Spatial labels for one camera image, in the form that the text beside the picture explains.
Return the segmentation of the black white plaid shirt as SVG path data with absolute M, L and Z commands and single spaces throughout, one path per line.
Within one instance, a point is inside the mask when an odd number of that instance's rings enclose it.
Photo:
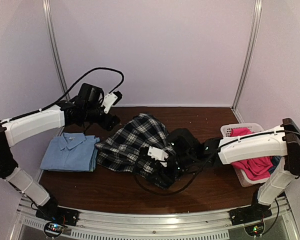
M 152 173 L 149 147 L 164 150 L 169 157 L 176 152 L 168 143 L 166 126 L 148 113 L 140 113 L 104 141 L 95 144 L 96 162 L 117 173 L 129 172 L 147 180 Z

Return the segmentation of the pink shirt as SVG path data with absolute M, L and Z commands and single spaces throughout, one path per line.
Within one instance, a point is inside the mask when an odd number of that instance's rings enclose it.
M 244 159 L 231 163 L 238 170 L 243 170 L 251 181 L 258 181 L 269 178 L 274 170 L 271 156 Z

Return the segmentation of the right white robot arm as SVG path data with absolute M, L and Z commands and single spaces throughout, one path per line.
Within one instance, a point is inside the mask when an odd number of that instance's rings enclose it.
M 174 153 L 150 146 L 147 157 L 154 161 L 148 181 L 167 189 L 193 166 L 203 168 L 208 162 L 223 165 L 260 157 L 280 156 L 269 179 L 258 189 L 252 206 L 246 210 L 249 220 L 258 220 L 275 198 L 300 176 L 300 129 L 290 118 L 272 129 L 244 136 L 210 138 L 200 143 L 186 128 L 172 131 L 167 137 Z

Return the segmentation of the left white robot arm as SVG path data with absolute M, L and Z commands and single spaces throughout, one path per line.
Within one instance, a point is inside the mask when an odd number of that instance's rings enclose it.
M 21 169 L 11 153 L 11 147 L 37 134 L 69 125 L 98 124 L 110 131 L 120 119 L 110 114 L 123 95 L 112 90 L 104 94 L 99 87 L 88 83 L 81 85 L 79 94 L 71 101 L 58 100 L 52 106 L 26 113 L 21 117 L 0 120 L 0 178 L 17 187 L 29 197 L 51 222 L 62 218 L 56 200 L 37 181 Z

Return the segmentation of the white plastic laundry basket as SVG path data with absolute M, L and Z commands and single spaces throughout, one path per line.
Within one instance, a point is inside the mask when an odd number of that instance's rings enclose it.
M 257 123 L 237 123 L 237 124 L 228 124 L 223 125 L 220 128 L 223 137 L 237 137 L 237 136 L 245 136 L 248 134 L 258 133 L 264 131 L 263 127 Z M 256 184 L 265 183 L 269 177 L 260 179 L 260 180 L 249 180 L 246 176 L 245 172 L 240 169 L 234 168 L 234 171 L 239 179 L 239 182 L 242 187 L 250 187 Z

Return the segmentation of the folded light blue shirt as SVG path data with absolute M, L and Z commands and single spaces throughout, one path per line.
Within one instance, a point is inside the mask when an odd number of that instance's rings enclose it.
M 83 133 L 62 133 L 54 137 L 43 156 L 40 169 L 53 172 L 93 172 L 100 139 Z

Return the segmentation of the right round circuit board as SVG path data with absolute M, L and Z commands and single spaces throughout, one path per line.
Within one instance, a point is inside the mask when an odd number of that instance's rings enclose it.
M 265 223 L 258 222 L 254 224 L 248 224 L 244 226 L 246 234 L 250 237 L 258 237 L 265 231 Z

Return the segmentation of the blue denim garment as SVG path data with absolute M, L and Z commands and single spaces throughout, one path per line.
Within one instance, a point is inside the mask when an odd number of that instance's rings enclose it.
M 269 172 L 270 174 L 272 174 L 272 173 L 275 171 L 275 169 L 276 169 L 277 166 L 279 165 L 281 159 L 282 159 L 282 156 L 273 156 L 273 157 L 271 158 L 272 167 L 268 170 L 268 172 Z

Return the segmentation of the left round circuit board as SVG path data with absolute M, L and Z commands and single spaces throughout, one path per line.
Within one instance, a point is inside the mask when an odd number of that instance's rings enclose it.
M 54 223 L 54 222 L 47 222 L 43 227 L 43 232 L 49 238 L 57 238 L 59 237 L 65 230 L 63 225 Z

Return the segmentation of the front aluminium rail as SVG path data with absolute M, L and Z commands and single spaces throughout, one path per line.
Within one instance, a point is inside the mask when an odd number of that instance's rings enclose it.
M 78 211 L 76 226 L 68 226 L 56 240 L 300 240 L 300 234 L 285 196 L 271 206 L 262 237 L 246 233 L 247 224 L 232 225 L 228 209 L 175 214 L 117 214 Z M 22 197 L 8 240 L 51 240 L 44 231 L 47 222 L 36 217 L 31 202 Z

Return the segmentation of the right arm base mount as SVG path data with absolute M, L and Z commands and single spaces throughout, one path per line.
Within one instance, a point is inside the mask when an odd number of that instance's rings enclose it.
M 238 207 L 230 210 L 228 213 L 233 226 L 259 221 L 272 216 L 270 206 L 261 204 Z

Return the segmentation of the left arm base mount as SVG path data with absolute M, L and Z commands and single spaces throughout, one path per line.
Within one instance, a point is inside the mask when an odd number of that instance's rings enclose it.
M 70 208 L 57 207 L 56 214 L 54 216 L 48 216 L 38 209 L 35 216 L 46 221 L 58 223 L 59 225 L 75 227 L 79 218 L 79 211 Z

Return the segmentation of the left aluminium frame post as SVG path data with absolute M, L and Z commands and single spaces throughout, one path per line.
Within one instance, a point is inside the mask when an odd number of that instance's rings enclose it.
M 65 94 L 66 91 L 68 90 L 68 87 L 66 84 L 66 80 L 65 80 L 65 76 L 61 64 L 60 54 L 58 51 L 50 1 L 43 0 L 42 6 L 43 6 L 43 13 L 44 13 L 46 26 L 47 26 L 47 33 L 48 33 L 48 38 L 49 38 L 49 43 L 50 43 L 50 48 L 52 53 L 52 59 L 56 69 L 57 79 L 59 80 L 62 92 Z

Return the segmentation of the aluminium frame post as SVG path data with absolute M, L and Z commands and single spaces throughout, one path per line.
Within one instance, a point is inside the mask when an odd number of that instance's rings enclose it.
M 245 83 L 246 83 L 246 80 L 248 77 L 249 69 L 251 66 L 252 58 L 253 58 L 254 49 L 255 49 L 258 34 L 259 34 L 260 23 L 261 23 L 261 18 L 262 18 L 262 10 L 263 10 L 263 1 L 255 0 L 246 54 L 244 57 L 243 67 L 242 67 L 242 71 L 240 74 L 239 84 L 238 84 L 237 91 L 236 91 L 234 101 L 232 104 L 232 110 L 234 112 L 237 110 L 237 108 L 239 106 L 239 102 L 240 102 L 241 96 L 243 94 L 244 86 L 245 86 Z
M 56 69 L 57 79 L 59 80 L 62 92 L 65 94 L 66 91 L 68 90 L 68 87 L 66 84 L 66 80 L 65 80 L 65 76 L 61 64 L 60 54 L 58 51 L 50 1 L 43 0 L 42 6 L 43 6 L 43 13 L 44 13 L 46 26 L 47 26 L 47 33 L 48 33 L 48 38 L 49 38 L 49 43 L 50 43 L 50 48 L 52 53 L 52 59 Z

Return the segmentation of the right aluminium frame post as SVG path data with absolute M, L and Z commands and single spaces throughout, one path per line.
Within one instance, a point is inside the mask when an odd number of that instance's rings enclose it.
M 246 54 L 244 57 L 243 67 L 242 67 L 242 71 L 240 74 L 239 84 L 238 84 L 237 91 L 236 91 L 234 101 L 232 104 L 232 110 L 234 112 L 237 110 L 237 108 L 239 106 L 239 102 L 240 102 L 241 96 L 243 94 L 244 86 L 245 86 L 245 83 L 246 83 L 246 80 L 248 77 L 249 69 L 251 66 L 252 58 L 253 58 L 254 49 L 255 49 L 258 34 L 259 34 L 260 23 L 261 23 L 261 18 L 262 18 L 262 10 L 263 10 L 263 1 L 255 0 Z

